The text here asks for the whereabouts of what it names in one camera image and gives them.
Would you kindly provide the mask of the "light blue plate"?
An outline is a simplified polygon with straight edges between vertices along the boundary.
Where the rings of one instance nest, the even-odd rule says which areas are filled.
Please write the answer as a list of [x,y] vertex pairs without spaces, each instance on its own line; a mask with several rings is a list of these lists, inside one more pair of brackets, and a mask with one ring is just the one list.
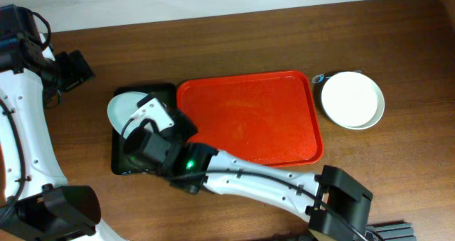
[[114,130],[124,139],[146,119],[149,106],[141,109],[154,97],[151,94],[131,91],[116,95],[107,106],[107,116]]

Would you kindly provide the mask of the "red plastic tray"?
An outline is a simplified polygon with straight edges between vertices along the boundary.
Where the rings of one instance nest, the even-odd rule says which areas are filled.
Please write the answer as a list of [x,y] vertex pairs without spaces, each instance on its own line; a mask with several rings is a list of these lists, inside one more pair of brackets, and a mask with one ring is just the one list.
[[198,129],[193,143],[271,167],[314,164],[323,156],[310,82],[298,70],[187,80],[176,100]]

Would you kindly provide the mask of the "white cream plate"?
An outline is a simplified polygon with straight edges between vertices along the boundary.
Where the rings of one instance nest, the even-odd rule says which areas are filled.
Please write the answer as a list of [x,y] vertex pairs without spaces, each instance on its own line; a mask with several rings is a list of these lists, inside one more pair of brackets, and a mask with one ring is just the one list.
[[346,129],[369,129],[385,111],[382,90],[371,78],[357,72],[341,72],[327,79],[320,98],[327,117]]

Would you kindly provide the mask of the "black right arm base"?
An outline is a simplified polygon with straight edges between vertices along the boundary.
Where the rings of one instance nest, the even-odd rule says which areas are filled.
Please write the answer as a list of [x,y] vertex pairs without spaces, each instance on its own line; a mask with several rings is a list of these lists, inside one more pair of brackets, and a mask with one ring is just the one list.
[[[396,222],[396,223],[383,223],[375,225],[367,225],[364,238],[359,237],[352,231],[348,231],[347,240],[367,240],[367,241],[417,241],[414,228],[411,223]],[[323,235],[317,232],[309,232],[305,235],[297,235],[293,237],[286,237],[284,240],[298,240],[298,241],[322,241],[333,240],[332,237]]]

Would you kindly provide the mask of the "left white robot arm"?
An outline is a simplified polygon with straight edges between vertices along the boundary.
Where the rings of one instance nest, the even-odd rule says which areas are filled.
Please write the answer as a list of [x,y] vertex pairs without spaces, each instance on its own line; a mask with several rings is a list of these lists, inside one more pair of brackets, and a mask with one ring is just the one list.
[[118,240],[89,186],[68,183],[55,157],[45,108],[93,77],[81,52],[53,53],[40,15],[1,8],[1,229],[22,240]]

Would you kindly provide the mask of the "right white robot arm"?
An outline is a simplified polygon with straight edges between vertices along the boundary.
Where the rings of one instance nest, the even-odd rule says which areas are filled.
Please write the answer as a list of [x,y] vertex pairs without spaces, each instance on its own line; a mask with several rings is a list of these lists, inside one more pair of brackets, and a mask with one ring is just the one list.
[[298,216],[317,240],[366,240],[372,193],[344,170],[320,174],[254,164],[207,144],[190,143],[196,126],[153,94],[124,92],[108,105],[109,120],[138,171],[197,194],[258,200]]

